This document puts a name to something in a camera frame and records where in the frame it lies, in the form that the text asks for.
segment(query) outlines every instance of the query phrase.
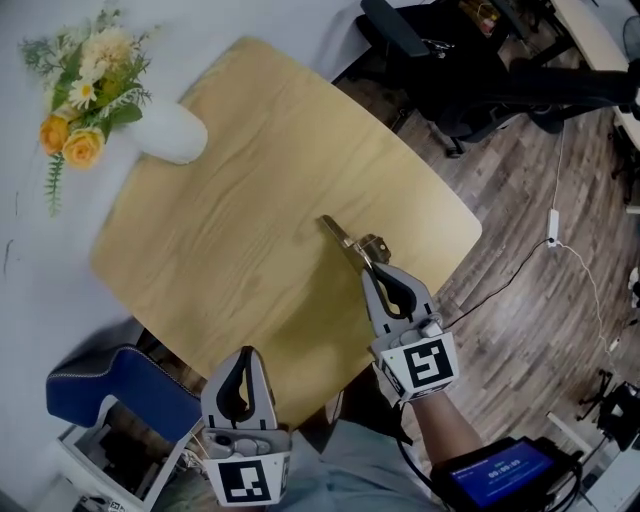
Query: chair wheel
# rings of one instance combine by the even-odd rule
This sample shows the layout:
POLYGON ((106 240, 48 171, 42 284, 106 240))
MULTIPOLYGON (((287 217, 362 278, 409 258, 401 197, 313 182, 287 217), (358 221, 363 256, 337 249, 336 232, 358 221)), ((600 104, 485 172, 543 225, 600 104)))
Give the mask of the chair wheel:
POLYGON ((456 148, 447 148, 447 158, 460 158, 462 154, 456 148))

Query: black cable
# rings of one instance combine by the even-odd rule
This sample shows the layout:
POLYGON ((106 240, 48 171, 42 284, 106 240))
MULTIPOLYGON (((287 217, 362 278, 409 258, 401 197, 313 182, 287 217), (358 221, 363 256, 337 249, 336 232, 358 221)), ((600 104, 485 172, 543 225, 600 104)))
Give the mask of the black cable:
MULTIPOLYGON (((402 405, 400 405, 400 400, 398 400, 396 402, 396 405, 393 406, 393 408, 395 410, 399 410, 400 411, 400 417, 401 418, 402 418, 402 412, 404 411, 405 404, 406 404, 406 402, 403 403, 402 405)), ((407 465, 413 470, 413 472, 420 479, 420 481, 424 485, 426 485, 433 494, 435 494, 440 499, 442 499, 441 496, 439 496, 438 493, 436 492, 436 490, 433 488, 433 482, 420 469, 418 469, 416 467, 416 465, 413 463, 413 461, 411 460, 411 457, 409 457, 409 454, 404 449, 404 446, 402 446, 402 441, 400 441, 399 438, 396 438, 396 442, 398 443, 398 448, 400 450, 400 453, 402 454, 402 458, 407 463, 407 465)))
POLYGON ((573 484, 573 487, 571 488, 571 490, 569 491, 569 494, 567 494, 562 499, 562 501, 560 501, 560 503, 558 503, 555 507, 547 510, 547 512, 557 512, 562 507, 564 507, 562 509, 562 512, 566 512, 567 510, 569 510, 571 505, 573 505, 573 502, 576 500, 576 497, 580 492, 580 485, 582 484, 582 466, 580 464, 576 464, 572 468, 571 472, 575 475, 576 481, 573 484))
POLYGON ((589 460, 591 459, 591 457, 593 457, 595 455, 595 453, 602 448, 602 445, 604 444, 604 442, 607 440, 606 437, 602 436, 602 441, 600 441, 598 443, 598 446, 596 446, 589 455, 587 455, 587 458, 584 459, 584 461, 582 462, 582 465, 584 466, 587 462, 589 462, 589 460))
POLYGON ((533 246, 533 249, 531 249, 531 252, 529 253, 529 255, 524 259, 524 261, 520 264, 520 266, 518 267, 518 270, 515 271, 515 273, 511 276, 511 278, 504 284, 502 285, 500 288, 498 288, 495 292, 490 293, 489 295, 487 295, 484 299, 482 299, 478 304, 476 304, 475 306, 473 306, 469 311, 467 311, 466 313, 464 313, 463 315, 459 316, 458 318, 456 318, 453 322, 451 322, 449 325, 447 325, 445 327, 445 330, 450 329, 451 327, 453 327, 454 325, 456 325, 460 320, 462 320, 465 316, 470 315, 471 313, 473 313, 476 309, 478 309, 480 306, 482 306, 485 302, 487 302, 491 297, 495 297, 496 295, 498 295, 502 290, 504 290, 507 286, 509 286, 513 280, 516 278, 516 276, 518 275, 518 273, 522 270, 522 267, 524 267, 524 264, 529 261, 529 259, 531 258, 531 256, 533 256, 533 253, 535 252, 535 250, 540 247, 542 244, 546 243, 546 242, 551 242, 553 241, 552 238, 545 238, 542 242, 538 242, 536 245, 533 246))

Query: person's arm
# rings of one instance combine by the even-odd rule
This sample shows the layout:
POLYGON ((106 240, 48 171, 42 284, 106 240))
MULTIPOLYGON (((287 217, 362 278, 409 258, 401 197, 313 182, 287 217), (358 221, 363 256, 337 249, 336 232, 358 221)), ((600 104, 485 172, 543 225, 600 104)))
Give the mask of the person's arm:
POLYGON ((431 464, 482 448, 482 440, 444 391, 410 402, 431 464))

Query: blue chair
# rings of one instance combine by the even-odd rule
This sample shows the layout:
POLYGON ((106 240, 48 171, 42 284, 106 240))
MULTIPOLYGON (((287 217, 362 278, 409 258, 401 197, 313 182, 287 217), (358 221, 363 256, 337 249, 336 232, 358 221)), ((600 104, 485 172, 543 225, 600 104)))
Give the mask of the blue chair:
POLYGON ((91 428, 113 395, 164 439, 182 439, 202 417, 200 400, 134 345, 91 352, 47 378, 49 414, 91 428))

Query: flower vase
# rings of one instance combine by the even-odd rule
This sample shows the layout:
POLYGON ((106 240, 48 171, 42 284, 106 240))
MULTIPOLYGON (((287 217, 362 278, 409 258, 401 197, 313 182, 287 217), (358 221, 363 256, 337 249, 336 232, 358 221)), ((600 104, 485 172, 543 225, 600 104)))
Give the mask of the flower vase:
POLYGON ((188 164, 202 154, 207 128, 182 105, 154 97, 141 110, 142 119, 125 128, 141 151, 174 164, 188 164))

